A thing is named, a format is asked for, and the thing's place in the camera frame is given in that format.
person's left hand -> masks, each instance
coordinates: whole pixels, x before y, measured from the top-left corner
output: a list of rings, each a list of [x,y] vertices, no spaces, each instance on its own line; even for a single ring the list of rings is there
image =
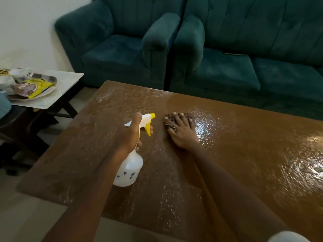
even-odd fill
[[[132,122],[129,127],[123,127],[118,131],[117,136],[112,145],[112,150],[117,151],[118,154],[122,155],[124,159],[127,158],[128,154],[136,148],[142,146],[142,142],[138,140],[139,137],[139,124],[141,122],[141,113],[137,112],[132,116]],[[150,126],[150,134],[153,134],[153,128]]]

hand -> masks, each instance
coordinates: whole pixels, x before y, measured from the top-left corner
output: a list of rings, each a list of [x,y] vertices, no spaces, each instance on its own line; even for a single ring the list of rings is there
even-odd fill
[[[168,117],[165,117],[165,121],[174,126],[176,132],[169,128],[167,131],[171,136],[173,142],[180,148],[188,150],[192,143],[198,143],[199,139],[195,131],[195,123],[192,119],[188,122],[187,118],[183,113],[181,117],[178,116],[176,112],[173,113],[175,116],[176,122],[172,122]]]
[[[123,128],[118,131],[117,136],[114,140],[111,150],[120,154],[124,159],[127,158],[128,154],[136,148],[142,146],[139,138],[139,124],[141,122],[141,113],[137,112],[132,116],[131,125],[129,127],[123,126]],[[150,134],[153,134],[153,128],[150,126]]]

person's left arm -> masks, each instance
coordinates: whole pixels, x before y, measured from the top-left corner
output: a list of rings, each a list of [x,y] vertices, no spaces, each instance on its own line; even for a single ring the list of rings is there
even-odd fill
[[[96,169],[90,182],[46,234],[44,242],[93,241],[121,163],[136,146],[137,150],[141,146],[141,142],[138,141],[140,121],[141,113],[136,113],[131,125],[117,133],[111,150]]]

spray bottle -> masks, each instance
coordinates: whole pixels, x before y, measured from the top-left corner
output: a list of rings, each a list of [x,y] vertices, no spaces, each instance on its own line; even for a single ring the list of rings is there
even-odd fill
[[[138,129],[139,138],[140,138],[140,128],[142,127],[145,128],[146,133],[150,137],[150,123],[153,118],[155,118],[155,114],[144,114],[141,117],[141,122]],[[137,176],[139,174],[139,171],[142,165],[143,165],[143,159],[136,152],[136,148],[135,148],[121,164],[113,184],[119,187],[126,187],[133,184],[137,179]]]

white sleeve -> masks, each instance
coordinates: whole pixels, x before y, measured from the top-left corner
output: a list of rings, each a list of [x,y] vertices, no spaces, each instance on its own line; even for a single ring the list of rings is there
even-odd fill
[[[283,231],[278,234],[272,236],[268,242],[310,242],[305,237],[301,236],[300,234],[290,232],[290,231]]]

